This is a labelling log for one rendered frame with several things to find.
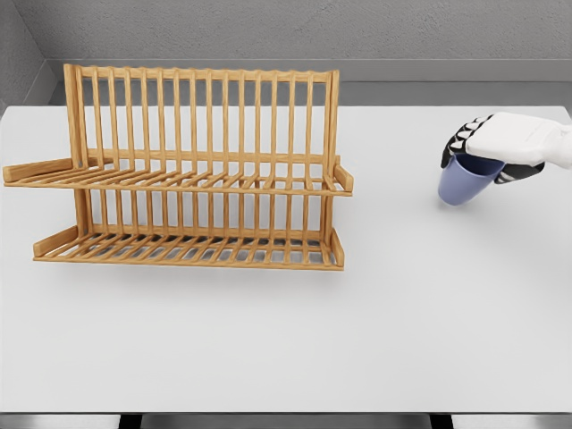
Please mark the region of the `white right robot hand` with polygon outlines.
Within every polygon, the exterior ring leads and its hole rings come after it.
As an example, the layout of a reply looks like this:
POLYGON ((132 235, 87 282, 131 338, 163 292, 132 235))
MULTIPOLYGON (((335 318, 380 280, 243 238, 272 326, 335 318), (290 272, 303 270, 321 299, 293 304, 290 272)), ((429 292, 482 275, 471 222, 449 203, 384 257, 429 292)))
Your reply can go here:
POLYGON ((441 168, 454 155, 468 154, 502 161, 496 184, 520 181, 540 173, 545 166, 545 141, 561 131, 558 122, 540 117, 500 112, 465 123, 442 152, 441 168))

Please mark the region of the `wooden two-tier dish rack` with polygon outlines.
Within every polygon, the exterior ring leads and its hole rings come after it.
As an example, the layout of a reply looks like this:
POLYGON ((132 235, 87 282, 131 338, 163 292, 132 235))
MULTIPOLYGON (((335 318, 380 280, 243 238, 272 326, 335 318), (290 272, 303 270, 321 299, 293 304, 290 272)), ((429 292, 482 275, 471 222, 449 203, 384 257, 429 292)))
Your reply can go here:
POLYGON ((3 169, 74 194, 75 225, 36 260, 343 268, 337 71, 63 70, 70 156, 3 169))

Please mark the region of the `blue cup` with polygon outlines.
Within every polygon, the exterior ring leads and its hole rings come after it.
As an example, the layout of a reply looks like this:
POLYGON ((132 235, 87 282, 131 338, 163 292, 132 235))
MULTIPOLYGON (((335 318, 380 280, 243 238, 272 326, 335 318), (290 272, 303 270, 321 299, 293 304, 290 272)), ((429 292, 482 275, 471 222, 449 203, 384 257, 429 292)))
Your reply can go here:
POLYGON ((439 197, 452 206, 464 204, 485 189, 504 166, 499 160, 469 154, 454 155, 442 171, 439 197))

